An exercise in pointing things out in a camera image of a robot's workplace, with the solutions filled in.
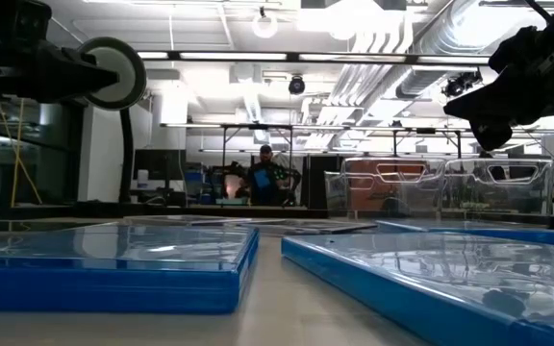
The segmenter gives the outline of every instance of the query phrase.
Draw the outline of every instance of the blue tray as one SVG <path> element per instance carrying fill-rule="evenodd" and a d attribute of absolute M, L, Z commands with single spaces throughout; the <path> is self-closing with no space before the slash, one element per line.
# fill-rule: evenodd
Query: blue tray
<path fill-rule="evenodd" d="M 93 226 L 0 239 L 0 310 L 232 312 L 258 232 Z"/>
<path fill-rule="evenodd" d="M 292 236 L 282 254 L 444 346 L 554 346 L 554 245 L 452 233 Z"/>
<path fill-rule="evenodd" d="M 518 223 L 425 219 L 378 220 L 376 222 L 380 233 L 458 232 L 554 245 L 554 231 Z"/>

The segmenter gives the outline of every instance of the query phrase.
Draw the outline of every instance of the transparent container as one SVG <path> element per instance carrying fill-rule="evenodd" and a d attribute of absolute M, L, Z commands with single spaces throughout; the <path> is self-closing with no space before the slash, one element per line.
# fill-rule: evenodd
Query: transparent container
<path fill-rule="evenodd" d="M 551 212 L 552 160 L 459 159 L 444 178 L 441 211 Z"/>
<path fill-rule="evenodd" d="M 352 158 L 326 173 L 329 210 L 417 214 L 438 211 L 444 160 Z"/>

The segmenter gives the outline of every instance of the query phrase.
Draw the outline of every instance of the table surface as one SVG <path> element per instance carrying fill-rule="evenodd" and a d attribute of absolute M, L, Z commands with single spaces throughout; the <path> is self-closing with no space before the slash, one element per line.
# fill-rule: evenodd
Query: table surface
<path fill-rule="evenodd" d="M 0 312 L 0 346 L 5 345 L 428 344 L 282 259 L 281 238 L 265 236 L 251 285 L 234 314 Z"/>

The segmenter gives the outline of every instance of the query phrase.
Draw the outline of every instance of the security camera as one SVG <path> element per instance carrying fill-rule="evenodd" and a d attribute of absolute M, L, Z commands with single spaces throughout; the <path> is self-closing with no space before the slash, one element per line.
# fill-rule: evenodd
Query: security camera
<path fill-rule="evenodd" d="M 292 76 L 288 90 L 292 95 L 300 95 L 305 92 L 305 82 L 303 82 L 303 77 Z"/>

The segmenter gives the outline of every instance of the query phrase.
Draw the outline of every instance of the blue box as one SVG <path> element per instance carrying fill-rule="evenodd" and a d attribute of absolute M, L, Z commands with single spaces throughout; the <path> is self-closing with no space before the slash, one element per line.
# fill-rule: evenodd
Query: blue box
<path fill-rule="evenodd" d="M 535 225 L 425 219 L 378 220 L 376 222 L 378 231 L 381 233 L 458 232 L 554 245 L 554 231 Z"/>
<path fill-rule="evenodd" d="M 443 346 L 554 346 L 554 245 L 452 233 L 301 235 L 282 254 Z"/>
<path fill-rule="evenodd" d="M 227 313 L 258 231 L 106 225 L 0 239 L 0 310 Z"/>

